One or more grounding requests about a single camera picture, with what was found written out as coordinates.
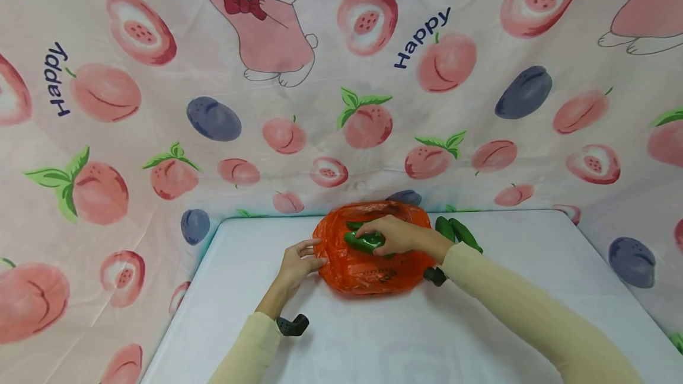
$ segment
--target beige sleeve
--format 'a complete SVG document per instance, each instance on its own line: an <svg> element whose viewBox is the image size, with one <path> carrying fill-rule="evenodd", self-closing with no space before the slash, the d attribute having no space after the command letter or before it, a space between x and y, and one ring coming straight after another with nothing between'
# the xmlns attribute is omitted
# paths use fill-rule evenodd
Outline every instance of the beige sleeve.
<svg viewBox="0 0 683 384"><path fill-rule="evenodd" d="M275 357L280 336L274 320L261 312L251 314L208 384L260 384Z"/></svg>
<svg viewBox="0 0 683 384"><path fill-rule="evenodd" d="M595 326L520 275L466 244L443 271L557 368L565 384L642 384L629 360Z"/></svg>

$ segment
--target patterned fabric backdrop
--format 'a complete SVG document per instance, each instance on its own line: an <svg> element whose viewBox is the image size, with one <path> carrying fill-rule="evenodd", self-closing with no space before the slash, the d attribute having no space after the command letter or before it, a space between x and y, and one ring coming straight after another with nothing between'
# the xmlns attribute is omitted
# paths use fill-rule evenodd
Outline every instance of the patterned fabric backdrop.
<svg viewBox="0 0 683 384"><path fill-rule="evenodd" d="M222 219L387 197L563 210L683 350L683 0L0 0L0 33L3 383L134 384Z"/></svg>

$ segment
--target orange plastic bag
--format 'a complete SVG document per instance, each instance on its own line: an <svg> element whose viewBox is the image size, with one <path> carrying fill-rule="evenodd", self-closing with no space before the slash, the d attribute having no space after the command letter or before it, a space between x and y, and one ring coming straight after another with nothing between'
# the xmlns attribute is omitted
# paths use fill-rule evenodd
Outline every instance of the orange plastic bag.
<svg viewBox="0 0 683 384"><path fill-rule="evenodd" d="M313 232L322 242L314 247L316 257L329 261L319 274L332 288L348 295L395 294L413 289L422 281L422 273L435 264L422 252L410 251L387 259L349 248L343 235L349 232L346 222L370 221L385 215L431 228L422 208L395 200L355 203L327 214Z"/></svg>

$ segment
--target red bow tie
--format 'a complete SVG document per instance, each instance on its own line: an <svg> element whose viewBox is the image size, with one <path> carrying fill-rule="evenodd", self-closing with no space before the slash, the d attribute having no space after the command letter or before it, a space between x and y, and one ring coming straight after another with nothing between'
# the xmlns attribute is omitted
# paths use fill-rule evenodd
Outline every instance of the red bow tie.
<svg viewBox="0 0 683 384"><path fill-rule="evenodd" d="M235 13L249 13L263 21L266 19L266 13L261 9L260 0L223 0L225 12L230 15Z"/></svg>

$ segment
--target cartoon bunny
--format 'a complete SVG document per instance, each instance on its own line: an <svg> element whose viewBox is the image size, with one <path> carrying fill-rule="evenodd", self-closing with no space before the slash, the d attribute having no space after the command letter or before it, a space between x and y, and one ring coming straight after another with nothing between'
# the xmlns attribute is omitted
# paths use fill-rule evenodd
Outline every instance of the cartoon bunny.
<svg viewBox="0 0 683 384"><path fill-rule="evenodd" d="M318 39L301 31L293 7L296 0L210 1L237 31L248 80L278 78L290 88L311 72Z"/></svg>
<svg viewBox="0 0 683 384"><path fill-rule="evenodd" d="M628 44L631 55L651 55L683 44L682 0L629 0L598 40L602 47Z"/></svg>

